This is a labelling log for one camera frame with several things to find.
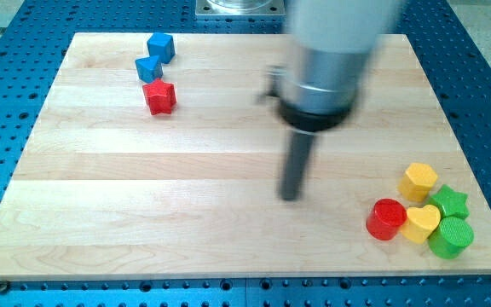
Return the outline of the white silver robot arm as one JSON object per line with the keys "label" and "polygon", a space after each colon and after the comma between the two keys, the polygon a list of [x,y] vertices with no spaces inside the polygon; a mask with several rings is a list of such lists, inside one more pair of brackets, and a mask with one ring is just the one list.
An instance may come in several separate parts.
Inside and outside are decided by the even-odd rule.
{"label": "white silver robot arm", "polygon": [[394,28],[404,6],[402,0],[291,3],[285,62],[269,69],[269,87],[258,97],[275,98],[292,128],[279,184],[283,200],[299,198],[317,134],[353,112],[378,36]]}

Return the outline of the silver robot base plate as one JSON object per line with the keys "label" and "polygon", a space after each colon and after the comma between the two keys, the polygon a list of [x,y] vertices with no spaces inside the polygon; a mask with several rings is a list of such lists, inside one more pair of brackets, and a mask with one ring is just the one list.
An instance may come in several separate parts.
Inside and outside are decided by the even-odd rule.
{"label": "silver robot base plate", "polygon": [[196,0],[197,16],[285,15],[283,0]]}

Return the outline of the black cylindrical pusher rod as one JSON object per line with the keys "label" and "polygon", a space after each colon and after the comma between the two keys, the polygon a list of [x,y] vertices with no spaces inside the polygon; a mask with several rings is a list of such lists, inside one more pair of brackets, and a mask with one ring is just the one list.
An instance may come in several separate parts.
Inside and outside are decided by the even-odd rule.
{"label": "black cylindrical pusher rod", "polygon": [[314,143],[315,133],[292,131],[279,187],[283,200],[294,201],[299,198]]}

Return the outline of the black pusher mount ring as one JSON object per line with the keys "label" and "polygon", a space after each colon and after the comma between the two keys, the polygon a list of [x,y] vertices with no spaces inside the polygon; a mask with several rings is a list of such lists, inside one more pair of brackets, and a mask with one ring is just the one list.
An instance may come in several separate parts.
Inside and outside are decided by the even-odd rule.
{"label": "black pusher mount ring", "polygon": [[351,114],[352,108],[339,108],[328,114],[306,113],[280,100],[277,111],[281,118],[292,127],[306,132],[319,132],[340,125]]}

